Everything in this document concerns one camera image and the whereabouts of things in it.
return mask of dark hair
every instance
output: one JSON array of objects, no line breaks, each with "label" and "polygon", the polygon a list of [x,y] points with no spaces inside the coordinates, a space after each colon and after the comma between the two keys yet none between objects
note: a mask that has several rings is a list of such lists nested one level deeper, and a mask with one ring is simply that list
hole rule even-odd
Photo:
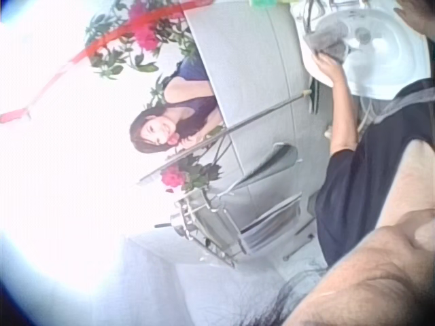
[{"label": "dark hair", "polygon": [[[316,272],[319,276],[323,276],[327,269],[320,268],[318,270],[311,270],[307,272]],[[296,296],[294,289],[297,284],[301,281],[301,278],[297,277],[291,278],[287,284],[279,291],[277,299],[269,306],[261,315],[250,319],[249,321],[241,321],[237,326],[283,326],[287,318],[294,311],[294,309],[301,303],[305,295]],[[435,302],[433,297],[419,299],[413,302],[413,326],[433,326],[435,325]],[[302,324],[304,326],[338,326],[344,325],[340,321],[334,324],[325,324],[321,321],[321,317],[316,317],[319,320],[305,321]]]},{"label": "dark hair", "polygon": [[277,298],[259,316],[251,318],[249,321],[241,321],[237,326],[282,326],[293,310],[304,299],[305,295],[297,294],[295,288],[300,284],[307,273],[314,273],[322,277],[326,270],[318,265],[314,270],[305,270],[293,276],[278,292]]},{"label": "dark hair", "polygon": [[[146,143],[141,137],[141,129],[145,125],[145,123],[149,120],[148,117],[151,115],[160,116],[162,115],[168,108],[171,107],[183,107],[183,103],[176,104],[166,104],[159,105],[157,107],[150,107],[142,111],[133,123],[130,126],[130,140],[135,146],[135,148],[141,153],[158,153],[160,151],[167,151],[172,148],[173,145],[162,144],[162,145],[154,145]],[[178,122],[176,132],[179,134],[180,139],[184,139],[186,137],[192,136],[196,134],[205,123],[207,117],[203,117],[201,115],[194,114],[188,119],[182,120]]]}]

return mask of flower arrangement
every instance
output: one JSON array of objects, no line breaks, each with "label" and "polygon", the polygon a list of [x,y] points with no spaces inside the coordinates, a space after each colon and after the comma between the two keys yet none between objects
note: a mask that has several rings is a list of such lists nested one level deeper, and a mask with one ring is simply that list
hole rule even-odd
[{"label": "flower arrangement", "polygon": [[198,162],[200,158],[190,154],[161,172],[162,182],[169,187],[167,192],[173,193],[173,189],[181,186],[187,194],[220,178],[221,166],[216,162],[202,165]]},{"label": "flower arrangement", "polygon": [[[86,28],[86,47],[129,20],[171,4],[171,0],[134,0],[129,7],[122,0],[115,0],[109,14],[94,16],[90,21]],[[96,73],[101,77],[116,80],[115,76],[121,74],[125,66],[142,73],[158,71],[156,61],[143,62],[144,51],[152,53],[157,59],[162,46],[167,43],[177,43],[184,56],[190,56],[196,51],[195,42],[182,13],[140,26],[132,33],[121,36],[119,41],[120,45],[115,48],[109,49],[105,46],[90,55],[90,64],[98,69]]]},{"label": "flower arrangement", "polygon": [[[216,128],[211,134],[207,135],[207,137],[212,137],[223,128],[221,126],[218,127],[219,128]],[[169,187],[167,192],[173,193],[174,189],[181,187],[181,191],[187,194],[195,188],[202,188],[206,185],[209,185],[212,181],[219,180],[222,174],[222,167],[218,164],[218,162],[231,147],[230,142],[221,152],[224,141],[225,137],[220,140],[214,155],[214,159],[211,161],[211,163],[201,164],[200,160],[216,145],[217,141],[205,146],[203,148],[204,152],[201,155],[194,155],[191,153],[170,167],[162,170],[160,175],[162,177],[163,184]]]}]

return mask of man's hand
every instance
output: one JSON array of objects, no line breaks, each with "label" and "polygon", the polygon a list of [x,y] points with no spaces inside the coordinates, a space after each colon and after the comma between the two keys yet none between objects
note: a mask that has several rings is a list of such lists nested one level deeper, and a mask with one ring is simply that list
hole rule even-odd
[{"label": "man's hand", "polygon": [[313,54],[313,60],[315,64],[319,67],[320,71],[328,76],[334,85],[336,83],[341,83],[346,81],[345,72],[343,67],[336,62],[333,58],[327,56],[326,54]]},{"label": "man's hand", "polygon": [[424,0],[398,0],[402,9],[394,11],[412,29],[429,38],[435,37],[435,15],[432,8]]}]

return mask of red ribbon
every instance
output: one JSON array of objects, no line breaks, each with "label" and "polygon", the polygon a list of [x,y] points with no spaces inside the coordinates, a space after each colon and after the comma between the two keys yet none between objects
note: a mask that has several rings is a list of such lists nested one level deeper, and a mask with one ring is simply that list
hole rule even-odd
[{"label": "red ribbon", "polygon": [[186,10],[205,7],[207,5],[211,5],[212,3],[213,0],[193,0],[186,3],[180,3],[177,5],[170,5],[167,7],[154,10],[153,12],[145,13],[142,16],[131,20],[125,25],[120,26],[116,30],[107,33],[102,38],[93,41],[92,44],[90,44],[87,48],[82,50],[79,54],[74,56],[70,61],[68,61],[65,65],[63,65],[62,68],[58,70],[58,72],[53,76],[53,78],[50,79],[50,81],[38,92],[36,97],[25,108],[1,114],[0,124],[4,124],[12,120],[20,119],[23,116],[29,114],[29,107],[31,107],[37,101],[39,101],[40,98],[47,92],[47,90],[51,88],[54,85],[54,83],[56,83],[59,80],[59,78],[61,78],[74,65],[79,63],[84,58],[93,56],[98,49],[105,46],[109,42],[120,38],[125,33],[131,33],[133,31],[136,31],[139,27],[149,22],[153,22],[160,18],[168,17],[176,13],[180,13],[180,12],[182,13],[183,11]]}]

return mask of white basin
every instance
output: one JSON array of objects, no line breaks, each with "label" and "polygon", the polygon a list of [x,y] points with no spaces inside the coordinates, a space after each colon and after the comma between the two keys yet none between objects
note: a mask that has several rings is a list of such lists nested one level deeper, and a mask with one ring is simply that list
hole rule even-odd
[{"label": "white basin", "polygon": [[[344,23],[349,31],[345,43],[352,51],[343,65],[352,94],[391,100],[403,87],[429,78],[430,57],[426,38],[407,27],[394,13],[395,1],[370,1],[371,8],[346,7],[311,22],[313,30]],[[307,71],[320,82],[332,82],[315,65],[303,39],[305,30],[298,25],[302,57]]]}]

